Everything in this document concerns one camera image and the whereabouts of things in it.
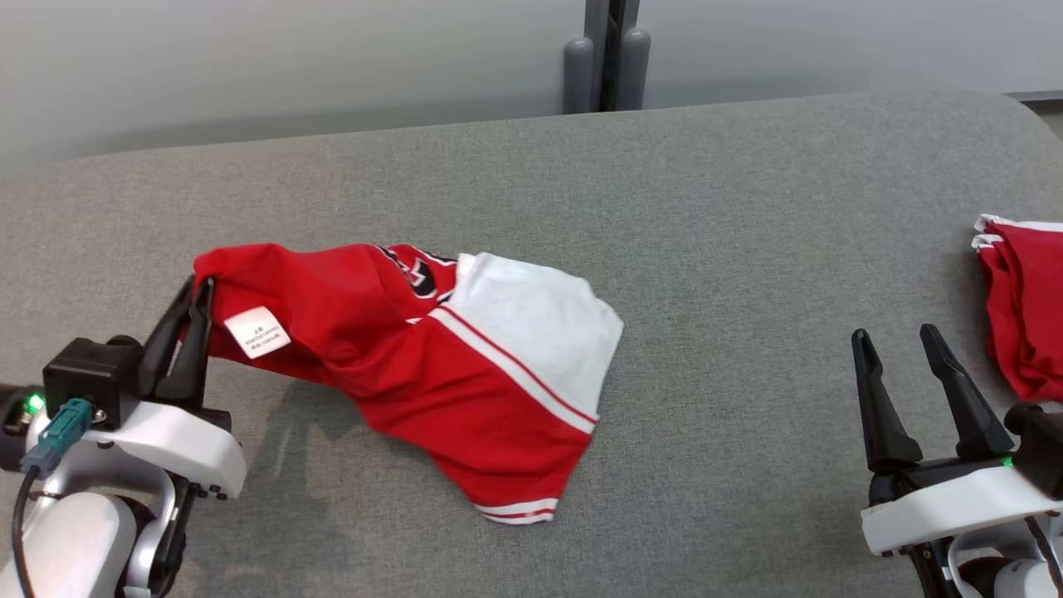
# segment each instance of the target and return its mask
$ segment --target red fabric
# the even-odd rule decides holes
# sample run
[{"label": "red fabric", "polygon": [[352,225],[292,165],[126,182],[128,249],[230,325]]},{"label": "red fabric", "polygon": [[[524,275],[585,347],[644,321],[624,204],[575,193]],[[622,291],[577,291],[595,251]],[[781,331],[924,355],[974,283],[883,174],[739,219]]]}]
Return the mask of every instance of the red fabric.
[{"label": "red fabric", "polygon": [[[591,437],[425,318],[455,275],[454,260],[408,244],[253,244],[196,259],[197,284],[216,284],[212,356],[339,388],[369,426],[427,450],[477,506],[558,498]],[[223,322],[260,306],[291,344],[249,360]]]},{"label": "red fabric", "polygon": [[1019,398],[1063,400],[1063,232],[986,223],[988,351]]}]

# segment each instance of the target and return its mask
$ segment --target teal cable connector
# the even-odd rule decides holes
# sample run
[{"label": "teal cable connector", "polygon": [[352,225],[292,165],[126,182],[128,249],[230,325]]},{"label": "teal cable connector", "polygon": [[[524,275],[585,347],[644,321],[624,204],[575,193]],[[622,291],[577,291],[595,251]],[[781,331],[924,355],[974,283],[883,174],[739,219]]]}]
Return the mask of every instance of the teal cable connector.
[{"label": "teal cable connector", "polygon": [[37,437],[37,446],[30,449],[19,462],[22,474],[29,474],[30,468],[36,466],[39,477],[50,476],[58,467],[66,451],[92,427],[95,411],[92,404],[84,399],[67,401]]}]

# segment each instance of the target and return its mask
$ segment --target white panel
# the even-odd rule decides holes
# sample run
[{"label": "white panel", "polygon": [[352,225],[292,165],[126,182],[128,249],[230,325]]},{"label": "white panel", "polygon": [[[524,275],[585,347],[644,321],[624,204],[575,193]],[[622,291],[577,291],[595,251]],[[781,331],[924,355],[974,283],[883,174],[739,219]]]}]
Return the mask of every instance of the white panel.
[{"label": "white panel", "polygon": [[954,86],[1063,89],[1059,0],[643,0],[645,107]]},{"label": "white panel", "polygon": [[0,0],[0,171],[559,114],[579,0]]}]

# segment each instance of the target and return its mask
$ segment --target green led light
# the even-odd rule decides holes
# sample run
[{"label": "green led light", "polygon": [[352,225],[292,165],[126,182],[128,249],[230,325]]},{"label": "green led light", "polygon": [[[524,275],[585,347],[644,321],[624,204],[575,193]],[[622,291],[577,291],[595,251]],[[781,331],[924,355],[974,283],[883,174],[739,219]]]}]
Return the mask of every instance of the green led light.
[{"label": "green led light", "polygon": [[26,400],[26,412],[29,413],[30,415],[37,413],[38,411],[44,409],[44,407],[45,407],[45,398],[41,397],[40,395],[33,395],[32,397]]}]

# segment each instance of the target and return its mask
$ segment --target white trim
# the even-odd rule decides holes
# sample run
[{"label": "white trim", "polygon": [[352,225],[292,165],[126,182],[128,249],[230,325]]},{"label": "white trim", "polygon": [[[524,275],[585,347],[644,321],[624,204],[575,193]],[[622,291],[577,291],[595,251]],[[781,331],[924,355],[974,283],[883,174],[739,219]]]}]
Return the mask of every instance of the white trim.
[{"label": "white trim", "polygon": [[1015,222],[1014,220],[1001,218],[1000,216],[995,216],[993,213],[979,213],[978,219],[975,220],[975,229],[980,233],[985,232],[986,222],[993,222],[994,224],[1006,224],[1009,226],[1017,226],[1020,228],[1030,228],[1034,230],[1063,233],[1063,222],[1041,222],[1037,220]]},{"label": "white trim", "polygon": [[538,515],[532,515],[530,517],[492,517],[490,515],[484,515],[492,522],[497,522],[500,524],[509,524],[510,526],[526,526],[528,524],[538,524],[539,522],[553,522],[554,513],[540,513]]},{"label": "white trim", "polygon": [[981,251],[982,249],[993,249],[994,242],[1003,242],[1003,237],[989,233],[975,235],[975,238],[971,239],[971,246],[975,251]]},{"label": "white trim", "polygon": [[543,509],[553,510],[557,507],[557,499],[544,498],[529,502],[514,502],[513,505],[503,507],[482,507],[479,505],[473,505],[473,507],[479,509],[485,515],[517,515],[519,513],[535,513]]},{"label": "white trim", "polygon": [[492,347],[490,343],[485,341],[477,332],[471,330],[463,323],[454,318],[453,314],[443,309],[436,309],[428,313],[428,318],[439,321],[440,324],[445,326],[448,330],[465,342],[466,345],[471,347],[480,356],[484,356],[484,358],[494,365],[499,366],[509,376],[510,379],[512,379],[513,382],[523,389],[528,396],[538,401],[539,405],[544,407],[546,411],[554,414],[554,416],[558,420],[586,434],[590,434],[594,431],[593,423],[588,422],[580,415],[577,415],[574,411],[554,398],[550,391],[537,382],[523,366],[513,361],[509,356],[506,356],[502,352]]}]

